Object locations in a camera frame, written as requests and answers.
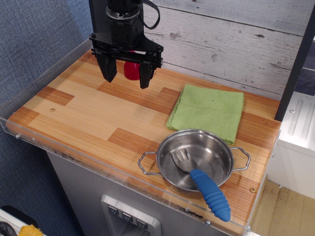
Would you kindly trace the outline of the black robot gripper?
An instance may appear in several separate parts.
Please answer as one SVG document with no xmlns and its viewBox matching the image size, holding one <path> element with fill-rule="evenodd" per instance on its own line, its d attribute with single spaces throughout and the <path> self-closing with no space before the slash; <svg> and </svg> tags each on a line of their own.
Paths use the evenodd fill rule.
<svg viewBox="0 0 315 236">
<path fill-rule="evenodd" d="M 140 64 L 140 87 L 146 89 L 155 68 L 162 66 L 163 47 L 144 35 L 143 22 L 110 20 L 110 31 L 92 33 L 93 54 L 104 79 L 112 82 L 117 74 L 116 60 Z"/>
</svg>

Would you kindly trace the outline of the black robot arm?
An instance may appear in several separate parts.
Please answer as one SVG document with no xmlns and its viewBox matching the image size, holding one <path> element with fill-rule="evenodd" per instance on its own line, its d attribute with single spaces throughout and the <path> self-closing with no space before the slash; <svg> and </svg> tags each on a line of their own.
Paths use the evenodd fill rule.
<svg viewBox="0 0 315 236">
<path fill-rule="evenodd" d="M 155 10 L 158 7 L 149 0 L 91 0 L 89 2 L 93 32 L 92 54 L 105 80 L 112 82 L 117 74 L 116 61 L 139 64 L 140 87 L 145 89 L 162 66 L 163 47 L 151 40 L 144 29 L 143 5 Z"/>
</svg>

